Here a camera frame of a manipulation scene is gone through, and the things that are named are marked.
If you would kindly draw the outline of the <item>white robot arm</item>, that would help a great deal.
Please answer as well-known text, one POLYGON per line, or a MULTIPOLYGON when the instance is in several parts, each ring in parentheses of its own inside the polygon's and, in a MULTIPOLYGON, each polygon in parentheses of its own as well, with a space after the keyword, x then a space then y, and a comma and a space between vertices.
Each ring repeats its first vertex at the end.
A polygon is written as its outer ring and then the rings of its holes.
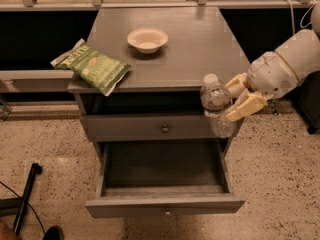
POLYGON ((238 74, 226 88, 235 103, 222 113, 234 122, 263 109, 301 85, 320 70, 320 0, 311 7, 311 28, 304 27, 271 52, 253 61, 246 73, 238 74))

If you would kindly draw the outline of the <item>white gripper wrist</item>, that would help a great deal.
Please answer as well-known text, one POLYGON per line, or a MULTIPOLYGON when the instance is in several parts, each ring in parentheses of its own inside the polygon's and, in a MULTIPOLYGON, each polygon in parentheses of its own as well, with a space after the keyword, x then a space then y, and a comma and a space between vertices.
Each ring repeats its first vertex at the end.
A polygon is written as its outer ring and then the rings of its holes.
POLYGON ((222 118, 235 122, 252 115, 267 105, 267 97, 263 94, 282 98, 297 85, 298 75, 292 58, 277 51, 266 52, 252 62, 247 74, 238 74, 226 84, 231 96, 237 99, 222 118), (248 85, 256 92, 250 92, 248 85))

